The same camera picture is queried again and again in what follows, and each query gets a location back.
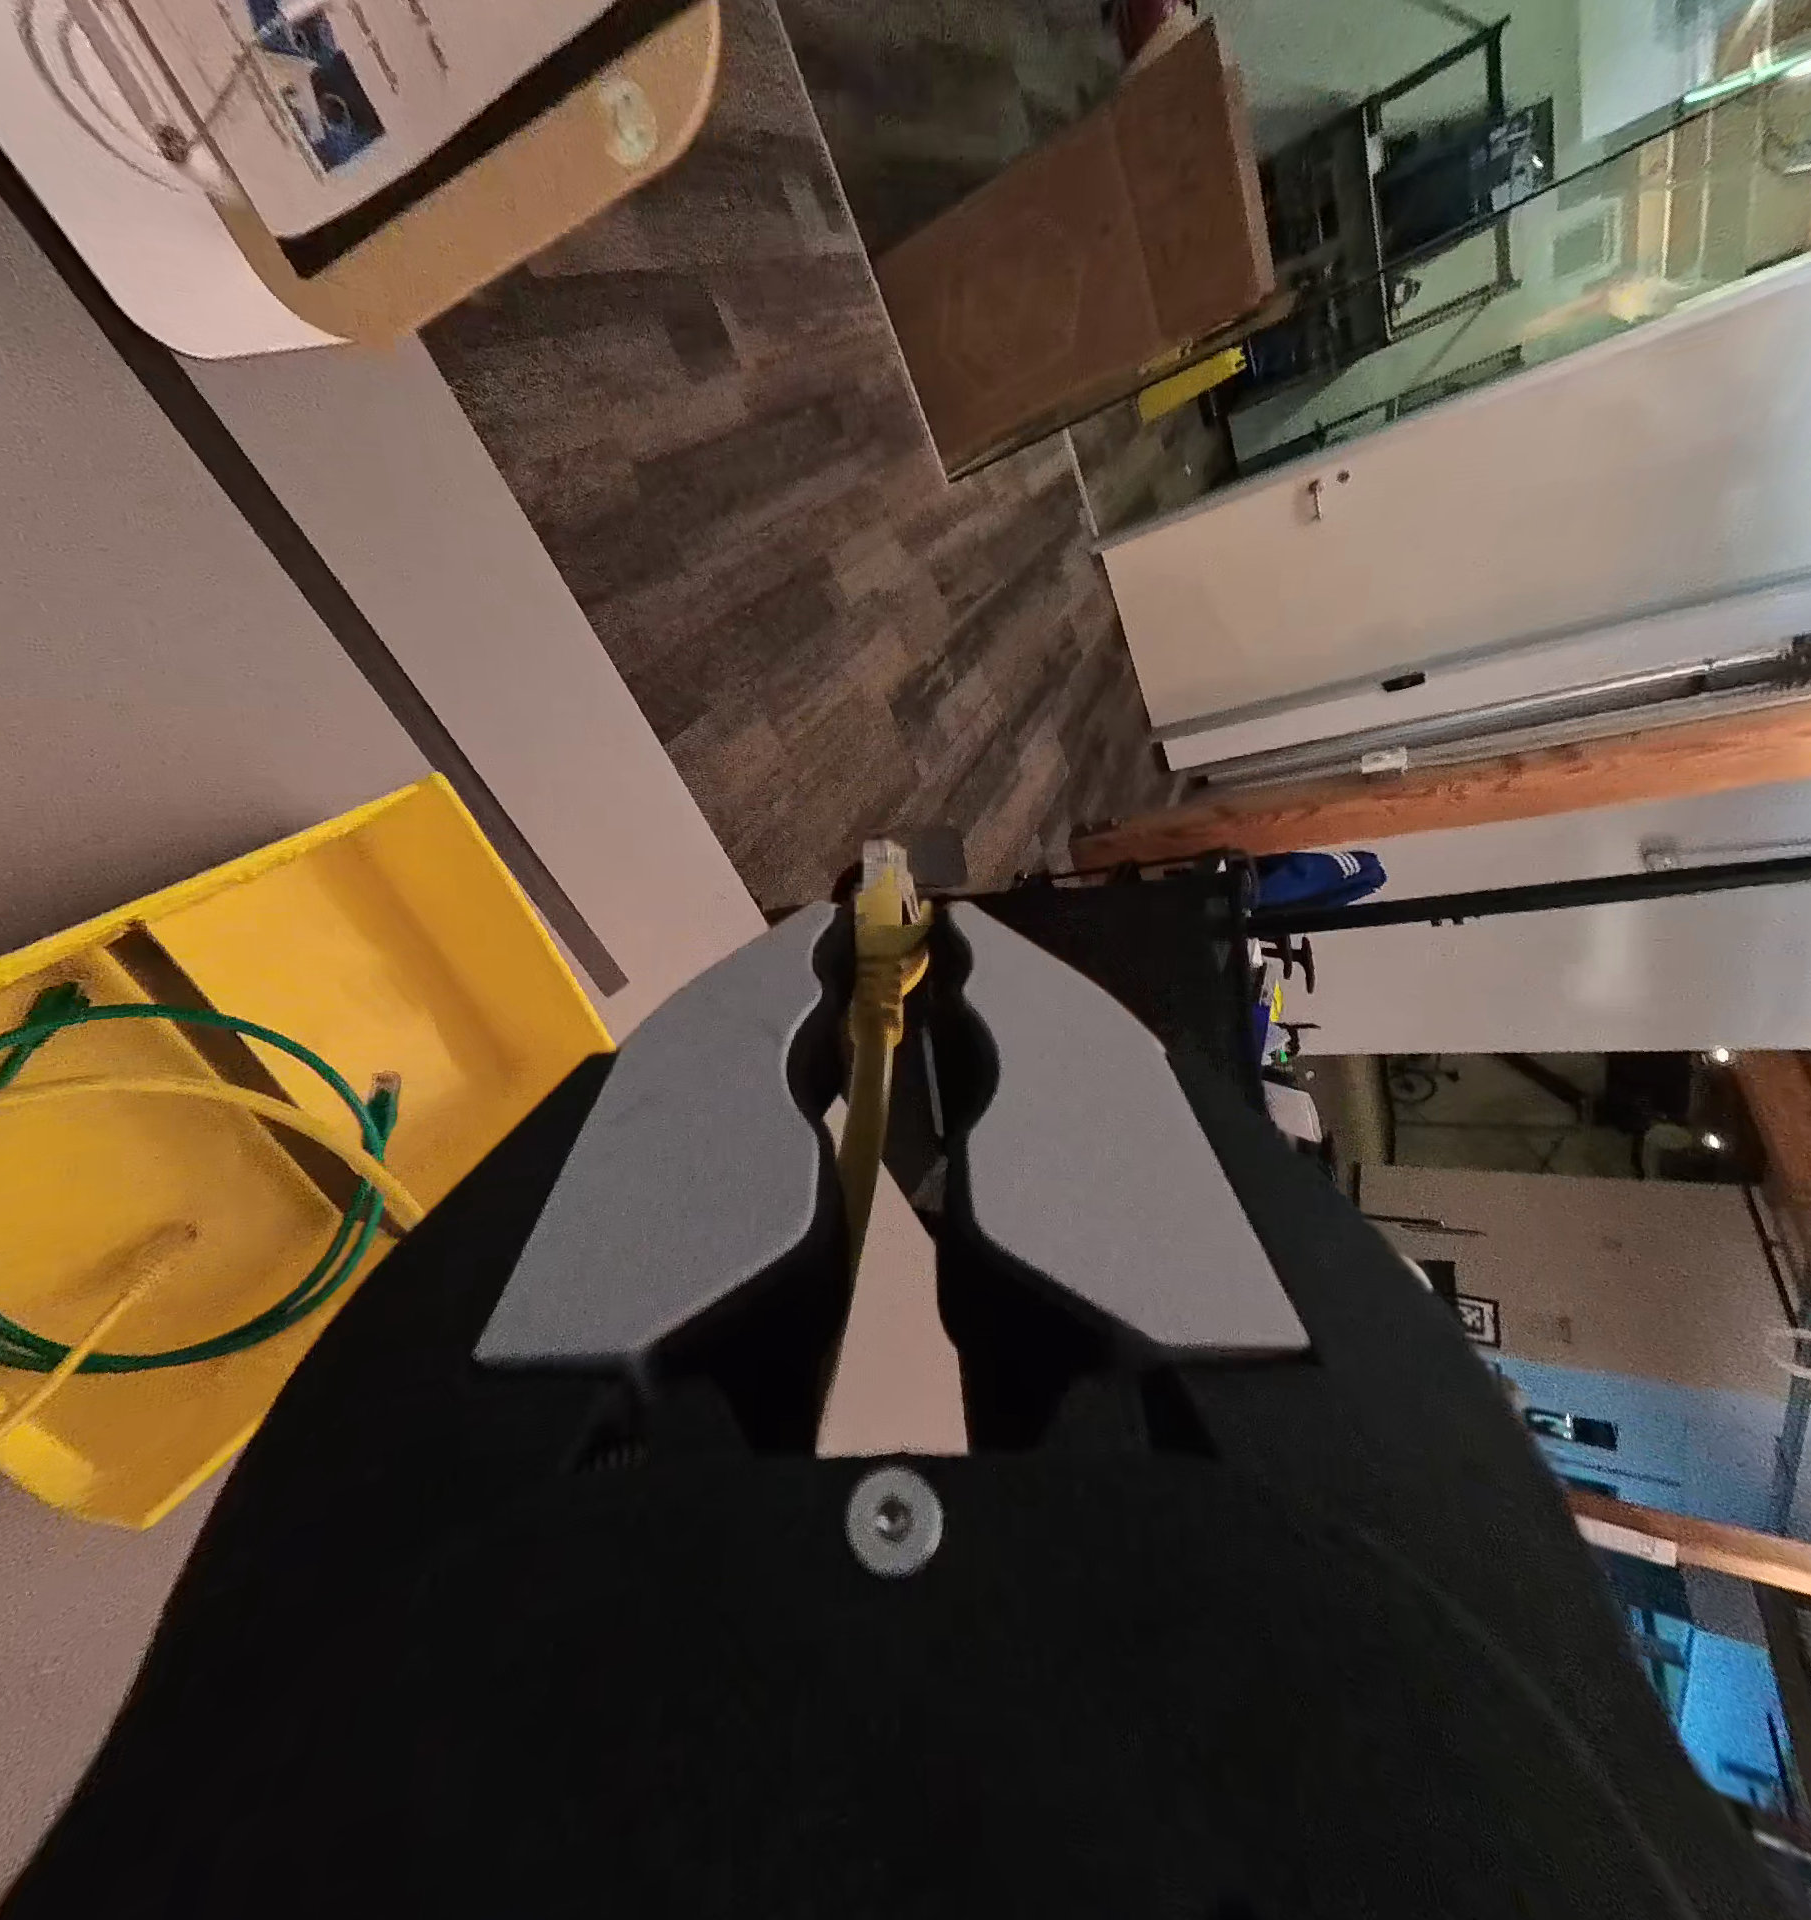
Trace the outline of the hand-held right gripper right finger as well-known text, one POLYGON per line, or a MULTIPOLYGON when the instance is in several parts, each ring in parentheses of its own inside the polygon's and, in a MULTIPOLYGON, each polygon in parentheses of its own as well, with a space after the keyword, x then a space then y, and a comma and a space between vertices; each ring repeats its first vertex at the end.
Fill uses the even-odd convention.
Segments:
POLYGON ((973 1452, 1033 1452, 1081 1393, 1146 1435, 1193 1373, 1314 1357, 1164 1044, 974 902, 941 907, 927 1044, 939 1310, 973 1452))

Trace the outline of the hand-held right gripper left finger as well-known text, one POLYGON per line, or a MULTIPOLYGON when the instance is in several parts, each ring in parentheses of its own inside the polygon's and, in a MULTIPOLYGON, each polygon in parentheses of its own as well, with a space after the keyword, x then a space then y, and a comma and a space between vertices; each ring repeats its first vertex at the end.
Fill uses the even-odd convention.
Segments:
POLYGON ((710 1390, 758 1452, 817 1452, 853 1254, 826 1113, 853 940, 817 902, 618 1049, 478 1338, 493 1373, 710 1390))

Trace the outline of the yellow plastic bin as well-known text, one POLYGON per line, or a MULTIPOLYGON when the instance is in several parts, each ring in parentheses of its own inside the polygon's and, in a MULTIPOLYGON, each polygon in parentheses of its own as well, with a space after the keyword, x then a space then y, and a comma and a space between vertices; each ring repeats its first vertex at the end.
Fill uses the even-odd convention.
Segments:
POLYGON ((0 955, 0 1472, 163 1519, 610 1048, 441 779, 0 955))

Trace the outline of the black mesh office chair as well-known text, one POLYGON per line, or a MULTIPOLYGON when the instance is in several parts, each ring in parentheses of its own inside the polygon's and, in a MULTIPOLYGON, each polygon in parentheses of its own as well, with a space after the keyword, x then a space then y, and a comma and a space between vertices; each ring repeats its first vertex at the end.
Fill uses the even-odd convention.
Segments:
POLYGON ((974 905, 1083 973, 1182 1060, 1205 1060, 1255 1113, 1267 1113, 1255 1048, 1250 916, 1255 861, 1211 852, 1167 867, 1125 864, 1091 877, 1026 877, 974 905))

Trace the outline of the blue striped jacket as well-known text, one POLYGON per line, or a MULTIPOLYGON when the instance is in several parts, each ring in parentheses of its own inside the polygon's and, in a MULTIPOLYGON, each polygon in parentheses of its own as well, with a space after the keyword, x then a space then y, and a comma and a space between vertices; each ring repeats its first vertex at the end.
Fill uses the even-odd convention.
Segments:
POLYGON ((1376 852, 1284 852, 1255 857, 1257 913, 1348 907, 1387 882, 1376 852))

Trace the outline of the black pole stand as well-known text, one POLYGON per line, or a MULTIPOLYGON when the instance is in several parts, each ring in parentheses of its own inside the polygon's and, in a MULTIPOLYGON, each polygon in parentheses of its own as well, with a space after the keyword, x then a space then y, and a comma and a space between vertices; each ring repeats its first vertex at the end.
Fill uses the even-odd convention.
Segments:
POLYGON ((1697 899, 1811 882, 1811 852, 1717 861, 1656 875, 1590 877, 1493 887, 1409 899, 1364 899, 1348 905, 1241 907, 1234 927, 1255 938, 1314 938, 1341 931, 1386 927, 1459 927, 1661 899, 1697 899))

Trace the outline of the wooden pillar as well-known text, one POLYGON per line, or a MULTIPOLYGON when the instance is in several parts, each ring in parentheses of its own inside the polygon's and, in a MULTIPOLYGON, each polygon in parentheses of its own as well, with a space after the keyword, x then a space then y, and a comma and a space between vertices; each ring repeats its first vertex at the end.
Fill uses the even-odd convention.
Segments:
POLYGON ((1098 871, 1211 852, 1284 853, 1663 803, 1811 781, 1811 691, 1740 711, 1663 719, 1522 753, 1398 774, 1291 781, 1133 813, 1072 837, 1098 871))

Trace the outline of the white door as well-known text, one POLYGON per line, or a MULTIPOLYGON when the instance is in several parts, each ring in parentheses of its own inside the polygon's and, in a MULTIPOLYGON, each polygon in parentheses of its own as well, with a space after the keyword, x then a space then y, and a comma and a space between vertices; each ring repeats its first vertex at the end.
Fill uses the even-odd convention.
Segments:
POLYGON ((1099 544, 1177 774, 1811 631, 1811 255, 1099 544))

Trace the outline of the yellow strip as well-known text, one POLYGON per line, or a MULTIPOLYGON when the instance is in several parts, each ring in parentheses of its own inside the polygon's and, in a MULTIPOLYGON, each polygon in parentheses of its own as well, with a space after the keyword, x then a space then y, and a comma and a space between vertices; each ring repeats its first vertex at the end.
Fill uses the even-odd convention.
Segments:
POLYGON ((1207 356, 1193 358, 1177 372, 1164 372, 1136 397, 1140 423, 1158 423, 1168 419, 1182 407, 1229 385, 1241 377, 1253 362, 1245 343, 1216 349, 1207 356))

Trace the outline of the brown wooden cabinet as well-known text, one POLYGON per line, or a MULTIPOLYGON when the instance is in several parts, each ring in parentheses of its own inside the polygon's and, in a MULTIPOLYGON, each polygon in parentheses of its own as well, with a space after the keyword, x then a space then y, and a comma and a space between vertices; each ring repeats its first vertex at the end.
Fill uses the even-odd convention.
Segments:
POLYGON ((949 479, 1136 397, 1253 318, 1278 262, 1243 70, 1216 27, 1133 62, 1107 103, 875 275, 949 479))

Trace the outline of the instruction poster stand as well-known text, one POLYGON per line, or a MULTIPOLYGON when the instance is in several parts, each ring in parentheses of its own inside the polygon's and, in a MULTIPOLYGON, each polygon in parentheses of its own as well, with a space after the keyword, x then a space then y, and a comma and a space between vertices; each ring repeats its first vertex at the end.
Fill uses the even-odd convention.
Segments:
POLYGON ((0 3, 0 155, 163 347, 385 349, 684 156, 723 32, 719 3, 0 3), (658 112, 638 168, 613 75, 658 112))

